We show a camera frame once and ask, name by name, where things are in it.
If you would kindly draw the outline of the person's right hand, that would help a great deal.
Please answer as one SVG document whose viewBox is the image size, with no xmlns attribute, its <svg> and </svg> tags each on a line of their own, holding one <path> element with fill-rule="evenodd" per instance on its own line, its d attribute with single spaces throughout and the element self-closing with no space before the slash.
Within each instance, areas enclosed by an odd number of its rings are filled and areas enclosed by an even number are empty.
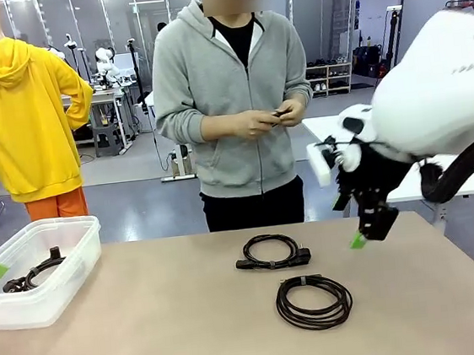
<svg viewBox="0 0 474 355">
<path fill-rule="evenodd" d="M 249 110 L 236 115 L 234 134 L 237 137 L 256 139 L 269 132 L 280 120 L 273 114 L 262 110 Z"/>
</svg>

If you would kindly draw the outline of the person's left hand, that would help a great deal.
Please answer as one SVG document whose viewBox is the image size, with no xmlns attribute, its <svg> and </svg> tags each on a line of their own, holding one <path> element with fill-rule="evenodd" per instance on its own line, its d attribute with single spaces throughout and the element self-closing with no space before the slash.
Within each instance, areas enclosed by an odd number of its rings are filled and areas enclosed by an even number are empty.
<svg viewBox="0 0 474 355">
<path fill-rule="evenodd" d="M 286 127 L 297 126 L 304 118 L 305 108 L 306 101 L 300 94 L 284 100 L 277 109 L 280 125 Z"/>
</svg>

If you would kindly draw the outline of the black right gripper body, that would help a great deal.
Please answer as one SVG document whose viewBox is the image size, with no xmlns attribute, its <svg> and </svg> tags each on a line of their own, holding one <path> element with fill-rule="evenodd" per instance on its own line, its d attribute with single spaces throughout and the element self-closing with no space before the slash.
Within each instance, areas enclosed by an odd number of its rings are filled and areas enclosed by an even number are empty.
<svg viewBox="0 0 474 355">
<path fill-rule="evenodd" d="M 395 161 L 379 154 L 368 144 L 361 145 L 361 161 L 354 171 L 339 168 L 338 185 L 341 195 L 359 197 L 368 191 L 376 193 L 376 200 L 386 202 L 388 195 L 402 183 L 410 164 Z"/>
</svg>

